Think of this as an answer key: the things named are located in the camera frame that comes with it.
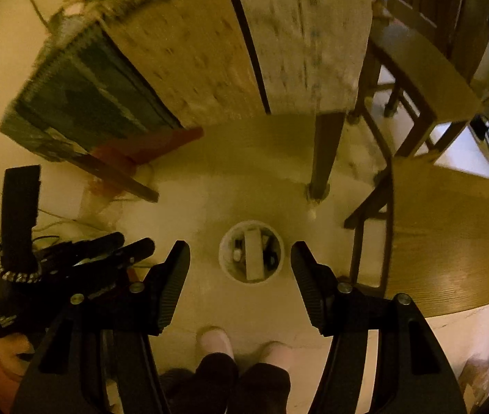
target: white tile floor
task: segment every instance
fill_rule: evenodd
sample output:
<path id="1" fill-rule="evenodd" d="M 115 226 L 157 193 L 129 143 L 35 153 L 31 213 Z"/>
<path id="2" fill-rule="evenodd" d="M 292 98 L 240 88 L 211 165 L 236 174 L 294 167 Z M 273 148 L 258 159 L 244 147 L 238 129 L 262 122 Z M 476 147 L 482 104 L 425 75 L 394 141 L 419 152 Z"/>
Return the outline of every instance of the white tile floor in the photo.
<path id="1" fill-rule="evenodd" d="M 373 112 L 381 113 L 387 95 L 377 95 Z M 407 131 L 403 109 L 392 120 L 380 120 L 383 131 L 401 141 Z M 273 226 L 288 252 L 305 240 L 317 261 L 335 275 L 347 274 L 353 232 L 344 219 L 372 189 L 375 172 L 384 168 L 363 122 L 345 126 L 331 174 L 331 192 L 314 208 L 305 198 L 312 162 L 313 117 L 266 116 L 205 129 L 204 138 L 185 145 L 153 163 L 158 204 L 124 202 L 117 229 L 136 240 L 154 239 L 152 257 L 162 262 L 174 242 L 187 241 L 191 267 L 172 324 L 151 344 L 159 372 L 172 367 L 191 370 L 196 361 L 196 332 L 215 325 L 227 330 L 243 367 L 250 365 L 260 346 L 272 340 L 296 351 L 291 371 L 289 414 L 306 413 L 319 382 L 330 345 L 310 325 L 288 258 L 270 283 L 248 287 L 231 281 L 218 264 L 223 234 L 237 222 L 260 219 Z M 489 176 L 489 164 L 469 131 L 445 157 L 444 164 Z M 366 229 L 360 279 L 377 280 L 383 240 L 382 222 Z M 453 370 L 458 374 L 469 356 L 489 356 L 489 306 L 429 320 Z M 371 335 L 376 339 L 376 332 Z M 371 353 L 365 379 L 372 380 L 376 357 Z M 370 393 L 362 392 L 357 412 L 369 408 Z"/>

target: black pants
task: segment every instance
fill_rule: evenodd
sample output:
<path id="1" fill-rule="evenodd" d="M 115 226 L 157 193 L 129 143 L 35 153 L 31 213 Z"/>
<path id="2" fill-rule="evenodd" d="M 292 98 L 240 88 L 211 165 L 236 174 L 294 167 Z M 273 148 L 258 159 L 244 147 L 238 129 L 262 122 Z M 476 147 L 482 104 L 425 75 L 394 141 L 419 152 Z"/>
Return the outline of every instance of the black pants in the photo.
<path id="1" fill-rule="evenodd" d="M 257 363 L 239 378 L 230 356 L 212 353 L 168 402 L 172 414 L 285 414 L 289 392 L 284 369 Z"/>

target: chair seat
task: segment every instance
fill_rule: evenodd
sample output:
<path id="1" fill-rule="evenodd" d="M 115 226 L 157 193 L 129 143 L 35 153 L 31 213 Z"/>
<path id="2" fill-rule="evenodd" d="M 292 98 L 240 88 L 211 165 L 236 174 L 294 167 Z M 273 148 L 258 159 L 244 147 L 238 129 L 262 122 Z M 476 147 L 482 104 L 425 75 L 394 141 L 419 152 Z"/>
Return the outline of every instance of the chair seat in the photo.
<path id="1" fill-rule="evenodd" d="M 392 160 L 393 240 L 385 297 L 425 317 L 489 304 L 489 179 Z"/>
<path id="2" fill-rule="evenodd" d="M 470 121 L 480 99 L 453 65 L 424 36 L 401 23 L 374 23 L 369 45 L 421 113 L 437 124 Z"/>

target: wooden chair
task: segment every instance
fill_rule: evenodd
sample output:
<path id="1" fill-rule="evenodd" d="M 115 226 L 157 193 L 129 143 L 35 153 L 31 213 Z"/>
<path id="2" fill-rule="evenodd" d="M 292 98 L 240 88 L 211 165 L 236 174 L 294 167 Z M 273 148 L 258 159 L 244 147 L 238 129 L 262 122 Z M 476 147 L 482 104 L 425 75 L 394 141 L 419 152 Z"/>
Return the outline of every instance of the wooden chair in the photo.
<path id="1" fill-rule="evenodd" d="M 489 179 L 419 158 L 394 158 L 390 169 L 345 221 L 356 230 L 351 283 L 380 297 L 407 293 L 425 317 L 489 304 Z M 358 284 L 370 218 L 386 219 L 378 287 Z"/>
<path id="2" fill-rule="evenodd" d="M 395 83 L 378 85 L 380 65 L 394 76 Z M 421 34 L 399 22 L 373 22 L 367 53 L 359 79 L 358 99 L 349 121 L 365 118 L 387 163 L 392 153 L 378 126 L 365 106 L 365 98 L 392 88 L 385 116 L 392 116 L 398 103 L 406 109 L 414 124 L 397 156 L 415 155 L 422 144 L 429 149 L 430 161 L 450 146 L 481 108 L 481 102 L 453 65 Z M 415 112 L 404 91 L 419 110 Z M 434 126 L 451 125 L 434 144 L 429 136 Z"/>

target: table leg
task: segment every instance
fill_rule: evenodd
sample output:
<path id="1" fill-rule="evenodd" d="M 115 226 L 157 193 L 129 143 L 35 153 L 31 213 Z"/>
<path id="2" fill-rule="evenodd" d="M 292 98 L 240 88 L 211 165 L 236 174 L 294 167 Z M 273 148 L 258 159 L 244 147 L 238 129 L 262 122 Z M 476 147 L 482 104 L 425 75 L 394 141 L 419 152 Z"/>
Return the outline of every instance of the table leg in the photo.
<path id="1" fill-rule="evenodd" d="M 312 177 L 308 187 L 308 195 L 312 200 L 321 201 L 326 196 L 327 182 L 337 156 L 345 118 L 342 112 L 316 116 Z"/>
<path id="2" fill-rule="evenodd" d="M 94 156 L 88 154 L 84 156 L 67 158 L 67 160 L 88 173 L 115 184 L 121 189 L 128 191 L 141 199 L 145 199 L 150 203 L 158 202 L 158 193 L 156 191 L 140 184 L 128 175 L 118 171 L 116 168 L 111 167 L 110 165 L 107 165 Z"/>
<path id="3" fill-rule="evenodd" d="M 420 114 L 395 155 L 399 157 L 413 156 L 430 136 L 435 125 L 434 121 L 426 120 L 423 114 Z"/>

